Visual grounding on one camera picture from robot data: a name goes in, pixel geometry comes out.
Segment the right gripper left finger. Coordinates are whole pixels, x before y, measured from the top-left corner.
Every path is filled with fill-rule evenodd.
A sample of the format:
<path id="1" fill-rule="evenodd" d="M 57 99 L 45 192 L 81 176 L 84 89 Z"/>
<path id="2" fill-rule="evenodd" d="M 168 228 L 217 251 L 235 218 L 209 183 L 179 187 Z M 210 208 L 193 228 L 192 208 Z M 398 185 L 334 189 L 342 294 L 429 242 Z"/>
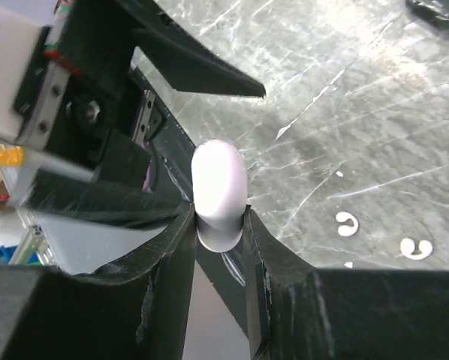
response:
<path id="1" fill-rule="evenodd" d="M 0 265 L 0 359 L 180 359 L 196 256 L 194 207 L 91 274 Z"/>

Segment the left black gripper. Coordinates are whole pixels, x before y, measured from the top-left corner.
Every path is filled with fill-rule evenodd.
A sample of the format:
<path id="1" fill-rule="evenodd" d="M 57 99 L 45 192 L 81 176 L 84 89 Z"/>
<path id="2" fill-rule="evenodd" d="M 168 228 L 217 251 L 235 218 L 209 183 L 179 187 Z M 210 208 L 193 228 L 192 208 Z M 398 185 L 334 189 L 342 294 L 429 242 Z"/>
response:
<path id="1" fill-rule="evenodd" d="M 143 191 L 191 193 L 194 144 L 133 60 L 141 50 L 178 92 L 262 98 L 264 85 L 222 60 L 155 1 L 59 1 L 31 64 L 55 62 L 68 85 L 41 167 L 76 179 L 98 176 L 110 132 L 150 156 Z"/>

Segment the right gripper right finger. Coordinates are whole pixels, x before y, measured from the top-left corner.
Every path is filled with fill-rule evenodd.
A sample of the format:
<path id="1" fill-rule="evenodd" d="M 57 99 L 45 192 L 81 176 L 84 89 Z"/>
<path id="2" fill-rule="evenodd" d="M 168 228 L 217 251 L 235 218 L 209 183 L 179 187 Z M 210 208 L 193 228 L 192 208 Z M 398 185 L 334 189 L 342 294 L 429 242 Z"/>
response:
<path id="1" fill-rule="evenodd" d="M 316 268 L 251 209 L 243 262 L 253 359 L 449 359 L 449 271 Z"/>

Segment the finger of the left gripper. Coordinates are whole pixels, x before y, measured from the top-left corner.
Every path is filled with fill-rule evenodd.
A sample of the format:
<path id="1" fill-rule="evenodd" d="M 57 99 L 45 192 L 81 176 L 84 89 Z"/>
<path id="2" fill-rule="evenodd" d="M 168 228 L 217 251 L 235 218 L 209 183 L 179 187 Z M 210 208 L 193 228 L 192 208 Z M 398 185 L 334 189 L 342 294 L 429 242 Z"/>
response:
<path id="1" fill-rule="evenodd" d="M 174 221 L 192 210 L 189 201 L 164 190 L 143 191 L 149 154 L 112 130 L 98 176 L 84 181 L 39 169 L 25 187 L 21 206 L 27 210 L 79 221 L 144 229 Z"/>

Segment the white earbud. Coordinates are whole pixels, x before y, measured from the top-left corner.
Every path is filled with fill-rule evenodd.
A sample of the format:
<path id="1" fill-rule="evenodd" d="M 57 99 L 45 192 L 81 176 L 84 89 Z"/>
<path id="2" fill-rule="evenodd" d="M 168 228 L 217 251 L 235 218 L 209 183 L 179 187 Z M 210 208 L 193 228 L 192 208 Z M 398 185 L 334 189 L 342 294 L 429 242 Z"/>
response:
<path id="1" fill-rule="evenodd" d="M 424 260 L 433 252 L 433 245 L 428 240 L 415 241 L 412 238 L 403 238 L 399 249 L 401 254 L 410 260 Z"/>
<path id="2" fill-rule="evenodd" d="M 340 211 L 336 214 L 335 219 L 339 223 L 337 232 L 341 237 L 350 237 L 357 233 L 359 223 L 353 214 Z"/>

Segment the white earbud charging case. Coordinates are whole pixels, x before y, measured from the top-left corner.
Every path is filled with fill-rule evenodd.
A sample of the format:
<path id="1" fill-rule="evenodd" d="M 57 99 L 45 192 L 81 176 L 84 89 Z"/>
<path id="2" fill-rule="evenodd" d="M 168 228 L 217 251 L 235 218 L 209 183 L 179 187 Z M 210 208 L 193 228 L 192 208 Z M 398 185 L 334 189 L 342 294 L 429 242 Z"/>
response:
<path id="1" fill-rule="evenodd" d="M 248 197 L 239 151 L 224 140 L 204 142 L 191 159 L 191 177 L 200 243 L 214 253 L 232 250 L 243 233 Z"/>

